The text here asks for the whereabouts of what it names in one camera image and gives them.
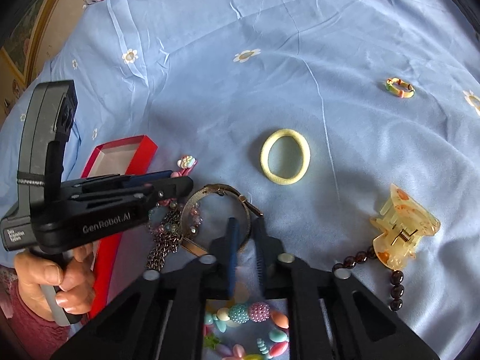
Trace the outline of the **person's left hand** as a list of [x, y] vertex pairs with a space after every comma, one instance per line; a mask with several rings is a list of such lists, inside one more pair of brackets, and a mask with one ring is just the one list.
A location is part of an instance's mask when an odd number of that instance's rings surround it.
[[58, 286], [55, 303], [69, 314], [87, 314], [95, 299], [95, 276], [91, 271], [94, 245], [85, 244], [73, 250], [73, 258], [66, 268], [27, 250], [18, 253], [14, 268], [18, 276], [19, 296], [34, 314], [52, 322], [54, 316], [41, 291], [43, 285]]

